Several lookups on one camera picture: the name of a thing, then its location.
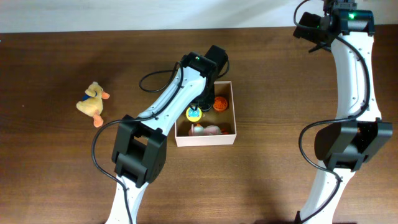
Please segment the orange round disc toy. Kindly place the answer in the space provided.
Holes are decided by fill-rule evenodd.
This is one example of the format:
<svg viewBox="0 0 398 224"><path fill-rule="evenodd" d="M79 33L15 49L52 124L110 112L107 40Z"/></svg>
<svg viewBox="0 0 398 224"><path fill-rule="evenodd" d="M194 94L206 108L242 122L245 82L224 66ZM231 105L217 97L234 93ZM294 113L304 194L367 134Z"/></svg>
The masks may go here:
<svg viewBox="0 0 398 224"><path fill-rule="evenodd" d="M225 111L228 108L228 100L222 96L216 96L213 103L214 110L218 112Z"/></svg>

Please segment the yellow rattle drum toy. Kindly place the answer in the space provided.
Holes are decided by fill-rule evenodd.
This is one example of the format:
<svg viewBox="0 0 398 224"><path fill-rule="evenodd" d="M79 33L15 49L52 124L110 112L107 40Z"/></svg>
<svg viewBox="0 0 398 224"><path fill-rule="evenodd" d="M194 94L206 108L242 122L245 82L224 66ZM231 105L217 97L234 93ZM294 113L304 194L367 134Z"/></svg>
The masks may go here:
<svg viewBox="0 0 398 224"><path fill-rule="evenodd" d="M185 112L185 116L190 122L196 123L201 120L203 113L200 108L188 107Z"/></svg>

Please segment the white duck toy pink hat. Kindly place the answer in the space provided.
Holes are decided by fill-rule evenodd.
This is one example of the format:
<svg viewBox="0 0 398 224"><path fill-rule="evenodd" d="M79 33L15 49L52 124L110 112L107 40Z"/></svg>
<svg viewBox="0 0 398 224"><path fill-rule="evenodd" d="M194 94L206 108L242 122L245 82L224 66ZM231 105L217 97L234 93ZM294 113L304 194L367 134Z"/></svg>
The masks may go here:
<svg viewBox="0 0 398 224"><path fill-rule="evenodd" d="M203 127L200 124L193 124L191 125L191 128L188 131L189 136L214 136L214 135L224 135L224 134L229 134L229 132L215 125L209 125L207 127Z"/></svg>

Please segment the yellow plush duck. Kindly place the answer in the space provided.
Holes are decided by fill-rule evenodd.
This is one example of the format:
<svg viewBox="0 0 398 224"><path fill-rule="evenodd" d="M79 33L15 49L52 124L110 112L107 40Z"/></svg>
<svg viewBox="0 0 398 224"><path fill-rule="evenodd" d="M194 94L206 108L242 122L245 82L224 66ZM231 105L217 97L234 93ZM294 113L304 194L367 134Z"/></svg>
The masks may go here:
<svg viewBox="0 0 398 224"><path fill-rule="evenodd" d="M93 82L86 90L81 101L76 104L76 108L82 113L93 118L94 127L103 125L101 113L103 111L103 100L109 99L110 94L105 92L98 82Z"/></svg>

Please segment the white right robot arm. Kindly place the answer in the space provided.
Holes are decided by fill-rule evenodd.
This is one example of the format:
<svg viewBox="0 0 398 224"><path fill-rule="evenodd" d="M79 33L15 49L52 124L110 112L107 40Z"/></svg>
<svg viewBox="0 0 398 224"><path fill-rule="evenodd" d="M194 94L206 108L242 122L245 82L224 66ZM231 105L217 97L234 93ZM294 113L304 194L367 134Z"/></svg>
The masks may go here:
<svg viewBox="0 0 398 224"><path fill-rule="evenodd" d="M333 54L337 72L338 108L335 119L317 121L302 129L322 126L315 136L317 174L296 223L332 223L347 183L392 137L392 123L382 121L373 86L374 18L371 11L329 7L323 17L306 12L294 36L315 43L315 50Z"/></svg>

